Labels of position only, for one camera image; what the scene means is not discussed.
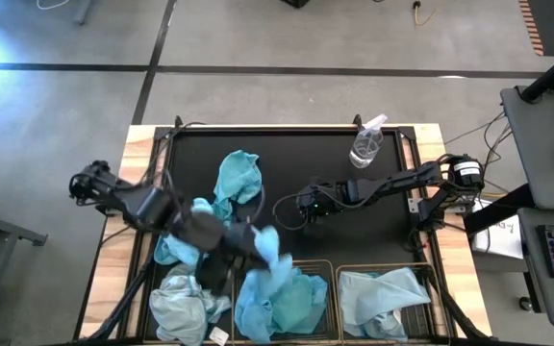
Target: black tray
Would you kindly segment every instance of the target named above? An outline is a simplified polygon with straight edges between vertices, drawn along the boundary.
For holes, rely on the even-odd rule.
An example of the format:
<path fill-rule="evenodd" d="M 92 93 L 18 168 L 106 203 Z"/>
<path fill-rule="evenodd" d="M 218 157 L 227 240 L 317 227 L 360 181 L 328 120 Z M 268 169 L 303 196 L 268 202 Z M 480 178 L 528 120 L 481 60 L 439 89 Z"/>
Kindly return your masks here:
<path fill-rule="evenodd" d="M 164 131 L 167 128 L 159 128 L 156 136 Z M 407 134 L 415 164 L 419 164 L 413 128 L 387 128 L 382 131 L 384 141 L 375 160 L 369 167 L 357 169 L 348 157 L 356 133 L 358 130 L 354 126 L 188 128 L 167 149 L 164 168 L 170 170 L 177 189 L 186 196 L 204 197 L 211 202 L 223 159 L 238 149 L 258 154 L 266 193 L 264 210 L 256 222 L 256 226 L 261 228 L 275 224 L 271 214 L 275 201 L 298 192 L 311 182 L 312 177 L 329 181 L 381 179 L 407 169 L 403 134 Z M 407 198 L 406 193 L 395 194 L 382 198 L 365 210 L 331 216 L 330 227 L 320 226 L 324 232 L 322 239 L 276 227 L 281 238 L 280 252 L 291 253 L 295 260 L 327 259 L 335 267 L 417 261 L 415 254 L 403 246 L 411 229 Z M 282 222 L 296 225 L 301 221 L 293 205 L 282 206 L 280 210 Z M 148 293 L 160 285 L 168 270 L 168 267 L 159 265 L 153 268 L 151 282 L 143 290 L 143 304 Z M 141 318 L 140 337 L 145 341 L 160 342 L 155 336 L 158 326 L 150 310 L 142 311 Z M 233 332 L 233 329 L 228 329 L 228 326 L 233 326 L 232 320 L 232 312 L 226 312 L 217 326 L 226 332 Z"/>

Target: wooden table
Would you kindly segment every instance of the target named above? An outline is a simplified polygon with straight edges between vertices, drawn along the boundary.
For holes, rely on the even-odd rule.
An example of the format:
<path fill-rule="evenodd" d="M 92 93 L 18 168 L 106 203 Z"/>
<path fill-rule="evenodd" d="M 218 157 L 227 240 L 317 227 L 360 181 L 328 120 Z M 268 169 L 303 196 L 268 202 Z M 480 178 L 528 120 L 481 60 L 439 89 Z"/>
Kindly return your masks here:
<path fill-rule="evenodd" d="M 221 125 L 222 127 L 246 127 L 253 125 Z M 309 126 L 354 126 L 354 125 L 292 125 L 296 127 Z M 416 142 L 420 161 L 433 161 L 445 153 L 438 124 L 390 124 L 390 126 L 412 126 L 415 128 Z M 155 125 L 131 126 L 127 136 L 123 159 L 119 170 L 119 177 L 129 182 L 137 182 L 149 164 L 149 158 L 153 146 Z M 406 154 L 408 167 L 414 166 L 410 155 Z M 435 188 L 429 187 L 429 195 L 435 192 Z M 447 215 L 446 221 L 463 227 L 463 220 L 457 215 Z M 120 219 L 110 218 L 106 223 L 104 237 L 123 228 Z M 130 265 L 130 257 L 134 244 L 134 231 L 128 231 L 110 240 L 101 249 L 96 262 L 92 280 L 89 281 L 88 303 L 84 311 L 80 337 L 89 336 L 95 332 L 102 322 L 108 317 L 125 290 Z M 491 335 L 491 326 L 487 317 L 478 277 L 476 275 L 473 259 L 469 250 L 467 236 L 463 231 L 446 227 L 437 231 L 441 261 L 447 281 L 447 287 L 452 297 L 459 304 L 466 316 L 483 333 Z M 436 316 L 443 321 L 443 315 L 435 292 L 432 292 Z M 139 309 L 139 295 L 132 304 L 132 312 L 128 325 L 128 334 L 136 332 Z M 445 333 L 445 327 L 439 323 L 436 327 L 441 334 Z M 458 330 L 459 336 L 465 337 Z"/>

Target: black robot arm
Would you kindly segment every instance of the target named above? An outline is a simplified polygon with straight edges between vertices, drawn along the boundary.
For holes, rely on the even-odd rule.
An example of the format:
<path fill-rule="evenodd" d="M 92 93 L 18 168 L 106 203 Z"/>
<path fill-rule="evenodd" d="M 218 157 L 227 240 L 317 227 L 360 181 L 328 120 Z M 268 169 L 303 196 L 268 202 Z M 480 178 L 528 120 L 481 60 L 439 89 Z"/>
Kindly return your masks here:
<path fill-rule="evenodd" d="M 467 155 L 446 154 L 418 168 L 395 173 L 385 179 L 348 180 L 336 183 L 314 183 L 303 188 L 296 198 L 297 207 L 307 224 L 320 217 L 348 210 L 359 210 L 375 204 L 381 197 L 414 188 L 437 186 L 436 194 L 418 203 L 419 228 L 436 229 L 430 220 L 443 219 L 443 212 L 459 198 L 471 198 L 484 188 L 482 166 Z"/>
<path fill-rule="evenodd" d="M 235 274 L 266 269 L 258 253 L 255 233 L 248 222 L 223 222 L 207 212 L 191 213 L 190 204 L 179 195 L 167 175 L 168 187 L 148 183 L 132 185 L 118 179 L 105 161 L 95 161 L 69 182 L 70 197 L 78 206 L 95 205 L 101 212 L 118 210 L 123 221 L 143 233 L 174 235 L 201 254 L 196 279 L 213 294 L 227 293 Z"/>

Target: concrete floor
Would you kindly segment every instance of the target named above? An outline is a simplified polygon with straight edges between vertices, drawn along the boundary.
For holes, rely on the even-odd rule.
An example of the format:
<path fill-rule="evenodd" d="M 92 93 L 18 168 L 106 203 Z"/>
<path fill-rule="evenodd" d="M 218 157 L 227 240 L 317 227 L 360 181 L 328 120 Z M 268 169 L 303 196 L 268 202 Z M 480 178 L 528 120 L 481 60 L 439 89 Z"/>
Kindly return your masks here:
<path fill-rule="evenodd" d="M 42 12 L 33 0 L 0 0 L 0 62 L 148 64 L 166 4 L 97 0 L 88 24 L 78 27 L 75 1 Z M 517 0 L 425 0 L 423 11 L 438 13 L 421 28 L 412 25 L 410 8 L 396 0 L 312 0 L 300 11 L 278 0 L 179 0 L 160 64 L 542 71 L 554 62 L 534 54 Z M 118 169 L 144 73 L 23 66 L 0 70 L 0 218 L 50 237 L 43 248 L 21 243 L 13 255 L 0 288 L 0 339 L 38 345 L 71 338 L 104 223 L 73 205 L 67 180 L 94 159 Z M 529 82 L 158 73 L 142 123 L 169 124 L 175 115 L 208 123 L 337 123 L 384 112 L 392 122 L 440 123 L 448 140 L 500 113 L 501 88 Z M 491 128 L 490 138 L 501 128 Z M 447 151 L 487 153 L 482 132 Z M 506 188 L 523 184 L 514 143 L 506 140 L 500 153 L 488 178 Z M 520 319 L 524 312 L 503 308 L 522 293 L 506 295 L 495 284 L 504 277 L 495 275 L 480 277 L 494 334 L 554 343 L 544 316 Z"/>

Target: crumpled cloth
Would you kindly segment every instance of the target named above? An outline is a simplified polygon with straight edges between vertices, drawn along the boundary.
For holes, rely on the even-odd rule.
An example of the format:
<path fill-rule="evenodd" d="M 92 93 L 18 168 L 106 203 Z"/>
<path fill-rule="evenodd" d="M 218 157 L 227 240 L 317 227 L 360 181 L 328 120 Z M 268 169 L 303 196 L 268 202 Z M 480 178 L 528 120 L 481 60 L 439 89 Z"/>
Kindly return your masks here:
<path fill-rule="evenodd" d="M 204 198 L 193 200 L 191 212 L 208 212 L 229 225 L 232 221 L 232 202 L 245 204 L 254 198 L 262 188 L 262 174 L 256 161 L 258 155 L 242 150 L 230 153 L 219 166 L 215 184 L 215 200 L 212 205 Z M 153 254 L 155 262 L 169 265 L 177 260 L 195 266 L 200 256 L 198 250 L 173 235 L 160 235 Z"/>
<path fill-rule="evenodd" d="M 343 330 L 354 336 L 407 341 L 399 310 L 430 303 L 410 268 L 381 276 L 342 272 L 339 284 Z"/>
<path fill-rule="evenodd" d="M 269 270 L 250 270 L 235 306 L 241 334 L 258 343 L 274 333 L 311 334 L 326 310 L 328 284 L 292 268 L 291 255 L 279 257 L 279 236 L 273 227 L 256 235 L 255 245 Z"/>
<path fill-rule="evenodd" d="M 256 164 L 258 155 L 242 150 L 230 153 L 219 166 L 219 176 L 213 193 L 215 216 L 226 224 L 232 221 L 232 202 L 245 204 L 254 198 L 262 187 L 262 174 Z"/>
<path fill-rule="evenodd" d="M 149 297 L 149 307 L 160 327 L 157 337 L 162 341 L 179 339 L 185 345 L 202 343 L 209 323 L 216 323 L 221 312 L 231 307 L 230 298 L 214 297 L 203 290 L 193 277 L 193 267 L 178 264 L 173 267 L 159 289 Z"/>

